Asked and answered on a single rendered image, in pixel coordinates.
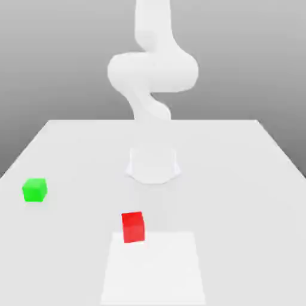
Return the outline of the small green cube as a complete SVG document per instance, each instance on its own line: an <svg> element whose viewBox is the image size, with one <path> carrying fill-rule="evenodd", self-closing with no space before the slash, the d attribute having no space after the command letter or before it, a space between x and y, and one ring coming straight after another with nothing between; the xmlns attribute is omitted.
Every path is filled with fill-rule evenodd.
<svg viewBox="0 0 306 306"><path fill-rule="evenodd" d="M23 197L26 202L43 202L47 195L45 178L30 178L22 186Z"/></svg>

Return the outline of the small red cube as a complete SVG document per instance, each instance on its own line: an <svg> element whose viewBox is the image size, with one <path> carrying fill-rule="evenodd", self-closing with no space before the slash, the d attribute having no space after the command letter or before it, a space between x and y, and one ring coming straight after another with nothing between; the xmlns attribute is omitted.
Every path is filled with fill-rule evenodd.
<svg viewBox="0 0 306 306"><path fill-rule="evenodd" d="M121 219L125 243L145 240L145 223L142 212L122 213Z"/></svg>

